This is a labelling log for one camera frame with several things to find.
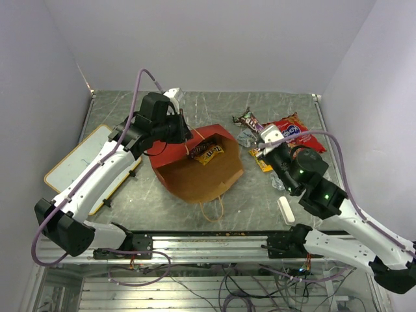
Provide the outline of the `clear plastic wrapper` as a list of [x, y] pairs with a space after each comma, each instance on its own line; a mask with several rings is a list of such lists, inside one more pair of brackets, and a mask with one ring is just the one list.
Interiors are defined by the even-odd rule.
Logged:
[[236, 137], [236, 141], [245, 148], [250, 148], [257, 142], [257, 136], [250, 129], [242, 130]]
[[271, 179], [273, 188], [280, 190], [280, 191], [285, 190], [285, 185], [283, 184], [283, 181], [278, 177], [277, 173], [272, 172], [270, 174], [270, 179]]

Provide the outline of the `red brown paper bag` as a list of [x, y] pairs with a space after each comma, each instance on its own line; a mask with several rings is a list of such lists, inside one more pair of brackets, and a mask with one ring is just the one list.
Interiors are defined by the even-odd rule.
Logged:
[[[149, 161], [162, 185], [187, 203], [219, 200], [243, 175], [239, 144], [220, 124], [193, 129], [193, 138], [182, 144], [157, 141], [150, 149]], [[191, 152], [203, 142], [214, 142], [222, 148], [209, 162], [202, 164]]]

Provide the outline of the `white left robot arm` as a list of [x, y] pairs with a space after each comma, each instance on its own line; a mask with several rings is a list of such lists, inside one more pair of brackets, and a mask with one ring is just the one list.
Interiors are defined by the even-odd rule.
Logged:
[[66, 255], [76, 257], [89, 248], [109, 248], [118, 258], [133, 249], [133, 234], [124, 227], [88, 222], [96, 203], [122, 174], [129, 174], [142, 154], [157, 141], [182, 144], [192, 138], [179, 103], [180, 88], [163, 94], [150, 92], [138, 111], [119, 123], [102, 149], [82, 173], [51, 201], [40, 199], [34, 206], [39, 223], [37, 235], [44, 235]]

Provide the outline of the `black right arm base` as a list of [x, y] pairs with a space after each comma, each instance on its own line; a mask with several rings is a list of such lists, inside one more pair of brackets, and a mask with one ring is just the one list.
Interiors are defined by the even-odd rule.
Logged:
[[288, 231], [279, 231], [267, 238], [262, 249], [268, 252], [269, 259], [306, 258], [307, 250], [304, 247], [306, 236], [312, 231], [312, 227], [297, 224]]

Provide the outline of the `purple brown candy packet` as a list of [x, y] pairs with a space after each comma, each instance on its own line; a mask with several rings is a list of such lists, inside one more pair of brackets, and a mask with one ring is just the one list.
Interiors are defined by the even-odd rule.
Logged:
[[243, 112], [241, 116], [233, 116], [232, 121], [236, 125], [246, 126], [254, 133], [260, 133], [264, 129], [263, 125], [254, 116], [249, 107]]

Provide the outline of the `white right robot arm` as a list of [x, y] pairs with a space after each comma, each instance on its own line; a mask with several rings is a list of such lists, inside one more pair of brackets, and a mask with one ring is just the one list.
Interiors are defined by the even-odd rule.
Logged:
[[415, 286], [415, 243], [384, 227], [360, 209], [347, 191], [324, 178], [328, 163], [315, 150], [302, 148], [292, 156], [286, 143], [260, 147], [260, 158], [271, 165], [290, 195], [300, 197], [305, 211], [336, 223], [357, 240], [351, 243], [297, 225], [286, 242], [292, 256], [307, 252], [332, 257], [364, 270], [378, 285], [397, 294]]

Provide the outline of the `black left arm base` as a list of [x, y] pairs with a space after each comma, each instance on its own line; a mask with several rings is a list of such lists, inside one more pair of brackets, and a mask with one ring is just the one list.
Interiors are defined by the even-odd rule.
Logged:
[[119, 251], [138, 252], [135, 254], [116, 253], [98, 248], [93, 251], [93, 258], [96, 260], [117, 260], [117, 259], [151, 259], [153, 250], [153, 239], [150, 234], [133, 231], [127, 234], [126, 239], [118, 248]]

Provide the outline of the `yellow candy packet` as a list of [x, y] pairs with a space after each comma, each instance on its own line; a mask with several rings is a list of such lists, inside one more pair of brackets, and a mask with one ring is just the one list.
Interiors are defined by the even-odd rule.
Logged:
[[212, 144], [203, 153], [195, 156], [194, 159], [205, 166], [211, 160], [213, 160], [217, 155], [223, 152], [224, 152], [224, 149], [222, 148], [222, 146], [218, 144]]
[[267, 164], [264, 160], [260, 159], [257, 154], [259, 153], [259, 150], [256, 148], [250, 149], [248, 153], [253, 157], [254, 161], [260, 167], [262, 172], [271, 172], [273, 171], [273, 168], [271, 165]]

